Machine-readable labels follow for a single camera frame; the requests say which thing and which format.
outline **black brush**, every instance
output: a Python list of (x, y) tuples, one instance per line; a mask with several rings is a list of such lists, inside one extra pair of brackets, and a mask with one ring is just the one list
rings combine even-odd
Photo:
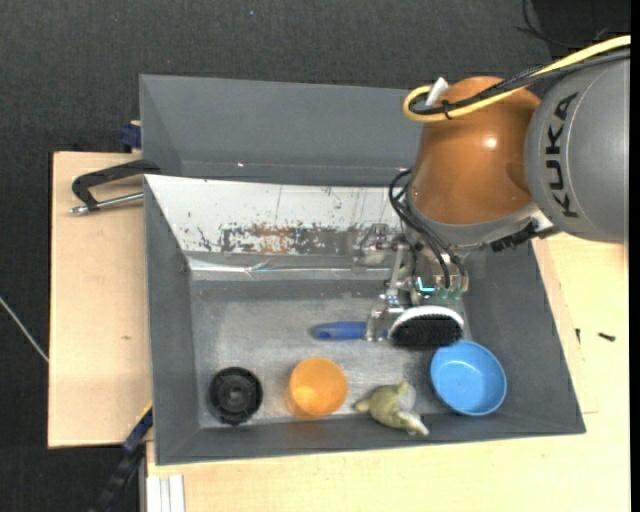
[(407, 349), (437, 349), (462, 338), (464, 321), (443, 306), (417, 306), (404, 311), (389, 329), (394, 345)]

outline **gray bin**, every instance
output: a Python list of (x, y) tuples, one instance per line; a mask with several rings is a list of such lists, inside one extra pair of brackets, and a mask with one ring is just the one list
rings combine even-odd
[[(205, 188), (212, 194), (225, 190), (230, 179), (386, 185), (412, 164), (417, 150), (420, 127), (400, 111), (404, 91), (143, 77), (141, 94), (145, 159), (165, 174), (202, 180), (145, 180), (159, 464), (584, 432), (530, 247), (482, 253), (470, 266), (466, 334), (496, 354), (509, 386), (496, 413), (471, 418), (449, 411), (434, 396), (431, 352), (361, 340), (317, 342), (308, 334), (323, 321), (364, 320), (388, 274), (384, 265), (354, 273), (347, 253), (225, 254), (215, 248), (216, 225), (198, 232), (197, 219), (208, 210), (196, 196)], [(212, 187), (209, 179), (225, 181)], [(225, 215), (231, 221), (247, 209), (238, 206)], [(363, 227), (362, 220), (353, 219), (354, 229)], [(198, 233), (193, 246), (185, 229)], [(264, 272), (267, 260), (271, 267)], [(234, 266), (245, 270), (230, 272)], [(283, 395), (295, 362), (312, 355), (342, 365), (350, 394), (335, 415), (303, 421), (288, 414)], [(206, 396), (210, 379), (227, 366), (246, 367), (264, 385), (262, 408), (237, 427), (219, 423)], [(351, 408), (366, 391), (401, 378), (418, 389), (417, 409), (431, 431), (426, 438), (384, 427)]]

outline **black cable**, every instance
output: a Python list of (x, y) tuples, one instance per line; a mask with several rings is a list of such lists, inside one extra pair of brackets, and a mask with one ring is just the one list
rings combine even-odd
[(428, 93), (425, 93), (423, 95), (417, 96), (411, 101), (411, 103), (409, 104), (409, 110), (418, 115), (445, 114), (447, 117), (449, 117), (449, 113), (456, 109), (473, 105), (474, 103), (477, 103), (482, 100), (486, 100), (498, 94), (519, 89), (521, 87), (527, 87), (540, 80), (546, 80), (548, 78), (557, 77), (559, 75), (567, 75), (570, 73), (575, 73), (576, 71), (580, 71), (582, 69), (592, 67), (592, 66), (597, 66), (600, 64), (605, 64), (607, 62), (627, 59), (630, 56), (631, 56), (631, 50), (624, 49), (621, 51), (611, 53), (609, 55), (600, 55), (600, 56), (591, 57), (590, 59), (587, 59), (583, 62), (576, 62), (574, 64), (569, 64), (567, 66), (563, 66), (558, 69), (547, 71), (540, 75), (536, 75), (535, 73), (540, 69), (546, 67), (546, 65), (535, 66), (533, 68), (529, 68), (524, 71), (521, 71), (520, 73), (510, 78), (502, 80), (497, 84), (494, 84), (490, 87), (487, 87), (486, 89), (483, 89), (482, 91), (474, 94), (473, 96), (464, 98), (455, 103), (447, 102), (446, 104), (444, 104), (443, 102), (441, 106), (428, 106), (428, 107), (419, 108), (418, 103), (419, 102), (424, 103), (422, 101), (423, 97), (428, 94)]
[(451, 247), (446, 244), (438, 235), (436, 235), (431, 229), (424, 226), (423, 223), (411, 212), (409, 208), (407, 208), (401, 201), (402, 197), (406, 195), (407, 189), (409, 187), (409, 183), (406, 183), (404, 187), (402, 187), (401, 191), (397, 194), (393, 194), (393, 189), (397, 186), (398, 182), (409, 176), (413, 172), (412, 169), (407, 171), (403, 171), (399, 173), (394, 179), (391, 181), (389, 185), (389, 202), (391, 203), (392, 208), (398, 214), (398, 217), (405, 222), (408, 226), (413, 228), (417, 233), (421, 234), (434, 253), (435, 257), (438, 260), (440, 267), (442, 268), (442, 273), (445, 278), (445, 288), (451, 287), (451, 273), (449, 271), (449, 267), (447, 263), (444, 261), (442, 257), (442, 252), (445, 252), (449, 256), (449, 260), (451, 263), (458, 267), (460, 274), (462, 276), (466, 275), (466, 270), (464, 265), (458, 255), (451, 249)]

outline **plywood table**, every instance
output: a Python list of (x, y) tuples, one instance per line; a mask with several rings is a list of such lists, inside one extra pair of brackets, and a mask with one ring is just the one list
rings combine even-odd
[[(121, 443), (151, 399), (142, 208), (68, 213), (74, 177), (136, 158), (54, 157), (52, 449)], [(568, 235), (535, 250), (586, 434), (178, 466), (156, 466), (149, 440), (147, 473), (184, 475), (189, 512), (630, 510), (628, 251)]]

